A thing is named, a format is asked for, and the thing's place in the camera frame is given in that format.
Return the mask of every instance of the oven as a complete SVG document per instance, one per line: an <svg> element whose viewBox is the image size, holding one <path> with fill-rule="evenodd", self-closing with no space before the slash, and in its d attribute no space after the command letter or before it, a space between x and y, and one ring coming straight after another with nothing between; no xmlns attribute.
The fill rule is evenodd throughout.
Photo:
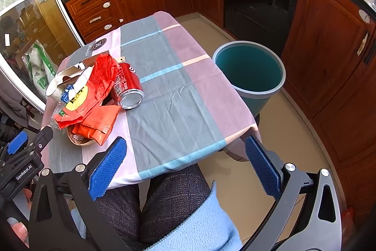
<svg viewBox="0 0 376 251"><path fill-rule="evenodd" d="M256 42L279 57L297 0L224 0L224 26L238 40Z"/></svg>

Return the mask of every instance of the tablecloth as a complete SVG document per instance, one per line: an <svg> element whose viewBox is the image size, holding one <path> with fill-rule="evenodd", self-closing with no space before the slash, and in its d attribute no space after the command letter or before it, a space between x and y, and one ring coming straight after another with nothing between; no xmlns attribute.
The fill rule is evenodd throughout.
<svg viewBox="0 0 376 251"><path fill-rule="evenodd" d="M119 112L103 146L73 145L66 129L51 123L54 137L42 160L53 172L87 164L121 136L127 142L127 155L109 186L115 188L196 163L250 128L259 137L251 112L232 85L168 13L157 12L121 26L81 47L61 63L59 71L106 50L114 58L125 56L134 67L145 99L138 107ZM42 126L53 120L56 104L48 98Z"/></svg>

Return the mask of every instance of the red plastic bag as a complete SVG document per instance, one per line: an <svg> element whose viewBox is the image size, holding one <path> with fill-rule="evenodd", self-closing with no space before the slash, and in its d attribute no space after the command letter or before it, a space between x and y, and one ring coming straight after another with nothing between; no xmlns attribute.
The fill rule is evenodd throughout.
<svg viewBox="0 0 376 251"><path fill-rule="evenodd" d="M109 54L99 55L87 84L58 114L53 117L63 129L82 122L109 94L118 72L116 60Z"/></svg>
<svg viewBox="0 0 376 251"><path fill-rule="evenodd" d="M112 131L120 109L118 105L97 107L81 123L76 123L72 132L94 139L102 146Z"/></svg>

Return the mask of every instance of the person's hand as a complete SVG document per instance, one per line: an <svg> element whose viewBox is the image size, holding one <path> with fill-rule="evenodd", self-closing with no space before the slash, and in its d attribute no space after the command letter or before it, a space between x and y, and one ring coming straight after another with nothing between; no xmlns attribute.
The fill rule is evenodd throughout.
<svg viewBox="0 0 376 251"><path fill-rule="evenodd" d="M22 222L17 222L12 226L14 233L21 239L26 246L29 247L29 244L26 242L27 239L27 228Z"/></svg>
<svg viewBox="0 0 376 251"><path fill-rule="evenodd" d="M29 204L29 209L31 209L31 201L30 201L30 198L32 195L31 190L24 188L23 191L25 192L25 196ZM29 247L29 244L26 242L28 234L27 234L27 228L25 227L25 225L22 222L17 222L12 226L12 229L14 233L16 233L18 238L21 239L25 243L25 245Z"/></svg>

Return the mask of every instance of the metal bolt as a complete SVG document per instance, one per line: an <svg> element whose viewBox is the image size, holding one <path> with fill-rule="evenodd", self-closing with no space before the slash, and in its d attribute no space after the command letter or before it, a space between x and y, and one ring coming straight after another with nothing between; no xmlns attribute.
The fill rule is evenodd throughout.
<svg viewBox="0 0 376 251"><path fill-rule="evenodd" d="M83 172L85 170L85 165L84 164L78 164L75 169L76 169L77 172Z"/></svg>
<svg viewBox="0 0 376 251"><path fill-rule="evenodd" d="M325 168L321 169L321 174L324 176L324 177L327 177L329 176L329 171Z"/></svg>
<svg viewBox="0 0 376 251"><path fill-rule="evenodd" d="M294 171L296 169L295 165L294 164L291 164L291 163L287 163L285 168L288 170L288 171Z"/></svg>
<svg viewBox="0 0 376 251"><path fill-rule="evenodd" d="M42 170L42 176L47 176L50 173L50 170L48 168L45 168Z"/></svg>

